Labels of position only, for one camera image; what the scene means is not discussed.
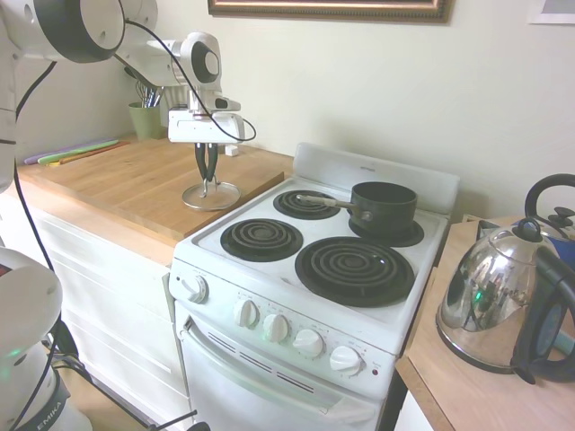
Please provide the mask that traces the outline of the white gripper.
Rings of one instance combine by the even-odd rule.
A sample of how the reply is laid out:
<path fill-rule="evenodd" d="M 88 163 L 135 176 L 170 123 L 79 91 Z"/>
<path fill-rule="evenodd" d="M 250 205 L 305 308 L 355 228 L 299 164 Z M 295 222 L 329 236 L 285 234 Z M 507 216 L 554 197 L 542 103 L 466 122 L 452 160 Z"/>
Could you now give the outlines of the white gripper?
<path fill-rule="evenodd" d="M 168 139 L 172 143 L 195 144 L 194 155 L 202 178 L 214 178 L 218 145 L 239 144 L 245 139 L 243 118 L 232 112 L 213 112 L 212 118 L 188 110 L 169 110 Z M 208 166 L 206 145 L 208 144 Z"/>

